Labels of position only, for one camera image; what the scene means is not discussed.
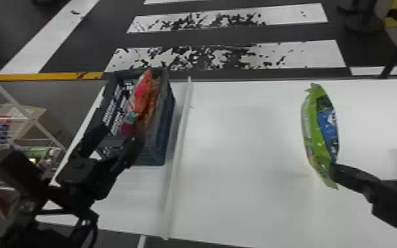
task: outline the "chip bag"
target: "chip bag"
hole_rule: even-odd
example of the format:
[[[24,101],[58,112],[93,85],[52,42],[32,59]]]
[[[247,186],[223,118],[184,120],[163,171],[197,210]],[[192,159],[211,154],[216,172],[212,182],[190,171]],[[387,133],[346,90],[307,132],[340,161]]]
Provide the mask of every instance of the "chip bag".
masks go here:
[[[337,189],[329,178],[331,164],[337,161],[338,130],[336,112],[321,85],[311,84],[309,95],[301,106],[301,126],[309,163],[324,184]]]

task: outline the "blue crate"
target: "blue crate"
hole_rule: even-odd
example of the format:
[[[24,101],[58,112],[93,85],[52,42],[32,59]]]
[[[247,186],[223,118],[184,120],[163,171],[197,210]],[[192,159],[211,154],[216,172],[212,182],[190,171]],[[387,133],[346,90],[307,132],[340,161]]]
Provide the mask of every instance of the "blue crate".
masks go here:
[[[137,82],[144,70],[116,71],[107,76],[108,83],[104,90],[104,99],[96,110],[89,127],[95,127],[99,121],[103,121],[110,129],[108,135],[96,151],[103,158],[119,152],[125,138],[119,132],[121,124],[121,103],[129,95],[129,87]],[[175,98],[169,83],[168,71],[165,69],[153,69],[152,74],[160,78],[160,86],[157,104],[146,132],[145,145],[135,166],[162,166],[166,160],[169,132]]]

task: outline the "metal wire rack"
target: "metal wire rack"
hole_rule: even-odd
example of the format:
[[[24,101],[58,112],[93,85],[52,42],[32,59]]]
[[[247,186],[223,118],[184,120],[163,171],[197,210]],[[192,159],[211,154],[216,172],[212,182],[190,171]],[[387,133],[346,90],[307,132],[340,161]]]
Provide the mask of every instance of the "metal wire rack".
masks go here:
[[[52,177],[67,147],[37,120],[34,112],[39,108],[20,105],[1,85],[0,95],[5,99],[0,103],[0,150],[23,151],[44,171],[44,177]],[[14,191],[1,180],[0,190]]]

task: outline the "product package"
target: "product package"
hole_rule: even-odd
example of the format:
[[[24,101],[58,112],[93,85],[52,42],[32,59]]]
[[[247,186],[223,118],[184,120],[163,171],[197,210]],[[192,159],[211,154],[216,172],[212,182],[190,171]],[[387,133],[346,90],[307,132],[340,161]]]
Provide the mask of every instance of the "product package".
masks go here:
[[[309,95],[301,106],[306,154],[324,184],[337,189],[337,184],[329,178],[329,169],[337,161],[339,148],[336,111],[321,85],[311,84],[306,91]]]
[[[121,125],[122,135],[131,133],[135,122],[141,122],[139,124],[144,128],[148,127],[152,110],[156,106],[159,83],[160,78],[153,78],[150,69],[140,76],[123,108],[125,116]]]

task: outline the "white table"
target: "white table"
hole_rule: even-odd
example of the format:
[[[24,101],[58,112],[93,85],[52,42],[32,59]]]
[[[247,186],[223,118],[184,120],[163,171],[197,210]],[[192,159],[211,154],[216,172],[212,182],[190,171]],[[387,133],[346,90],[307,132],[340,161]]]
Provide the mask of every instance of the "white table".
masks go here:
[[[179,163],[124,172],[94,205],[100,228],[246,247],[396,246],[397,229],[363,196],[310,168],[300,124],[310,82],[194,83]],[[338,162],[397,178],[397,80],[317,83],[336,108]]]

